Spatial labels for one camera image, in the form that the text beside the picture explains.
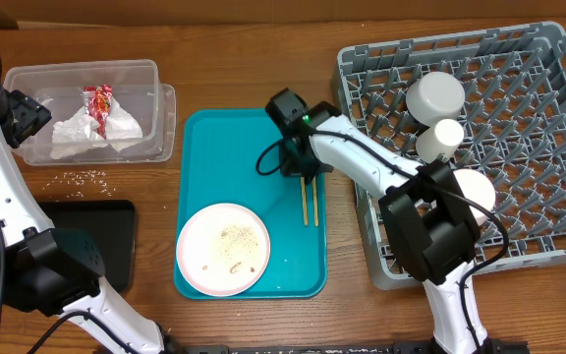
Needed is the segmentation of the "red snack wrapper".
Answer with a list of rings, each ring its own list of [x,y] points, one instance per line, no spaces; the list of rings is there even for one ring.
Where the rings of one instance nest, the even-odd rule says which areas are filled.
[[[83,89],[85,111],[99,124],[96,132],[102,138],[106,138],[106,121],[111,112],[112,98],[113,88],[109,85],[88,86]]]

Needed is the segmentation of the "wooden chopstick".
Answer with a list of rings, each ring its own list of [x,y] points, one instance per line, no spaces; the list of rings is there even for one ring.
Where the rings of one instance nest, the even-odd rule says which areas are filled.
[[[313,204],[313,220],[314,226],[319,226],[319,213],[318,213],[318,199],[317,199],[317,178],[314,178],[311,183],[312,187],[312,204]]]
[[[307,184],[304,176],[301,176],[300,182],[301,182],[303,221],[304,221],[304,225],[307,227],[309,226],[309,213],[308,213],[307,190],[306,190]]]

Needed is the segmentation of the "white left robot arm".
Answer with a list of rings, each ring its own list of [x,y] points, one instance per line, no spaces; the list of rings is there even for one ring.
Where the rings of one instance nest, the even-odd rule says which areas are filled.
[[[167,331],[111,286],[94,240],[80,229],[55,227],[29,191],[11,150],[36,134],[51,113],[20,91],[4,89],[1,74],[0,57],[0,336],[8,306],[56,317],[32,352],[65,322],[112,353],[182,352]]]

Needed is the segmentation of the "white cup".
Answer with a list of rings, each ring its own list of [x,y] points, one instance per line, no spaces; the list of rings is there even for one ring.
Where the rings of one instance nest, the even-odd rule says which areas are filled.
[[[464,140],[463,126],[453,119],[443,119],[425,130],[417,139],[416,152],[425,163],[449,159]]]

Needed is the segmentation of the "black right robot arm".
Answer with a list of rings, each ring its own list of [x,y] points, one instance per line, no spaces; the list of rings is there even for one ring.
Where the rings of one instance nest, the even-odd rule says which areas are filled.
[[[423,284],[432,311],[433,338],[425,353],[527,352],[524,343],[491,338],[479,317],[473,276],[504,255],[477,262],[481,224],[489,220],[509,237],[492,203],[477,199],[447,163],[421,164],[390,151],[326,101],[308,107],[285,88],[265,112],[281,134],[273,143],[276,171],[309,183],[337,169],[377,199],[389,251]]]

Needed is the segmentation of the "small pink plate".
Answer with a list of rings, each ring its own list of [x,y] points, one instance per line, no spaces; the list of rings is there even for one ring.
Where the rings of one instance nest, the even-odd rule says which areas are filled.
[[[479,206],[492,211],[495,204],[495,190],[488,178],[472,169],[454,170],[454,176],[466,199],[469,199]]]

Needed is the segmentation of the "large pink plate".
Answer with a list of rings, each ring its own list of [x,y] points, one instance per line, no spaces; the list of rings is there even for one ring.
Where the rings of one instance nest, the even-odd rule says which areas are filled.
[[[196,291],[230,297],[259,281],[270,250],[267,228],[253,211],[222,203],[197,211],[185,223],[178,236],[176,262]]]

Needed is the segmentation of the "white napkin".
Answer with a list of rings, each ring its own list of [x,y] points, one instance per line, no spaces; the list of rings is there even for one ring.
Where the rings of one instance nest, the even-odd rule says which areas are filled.
[[[112,98],[111,112],[106,121],[106,140],[111,141],[117,152],[137,144],[137,142],[121,143],[121,140],[140,139],[142,128],[138,121],[119,102]]]
[[[71,118],[53,125],[50,157],[64,157],[86,152],[94,148],[105,148],[105,139],[96,130],[99,123],[80,108]]]

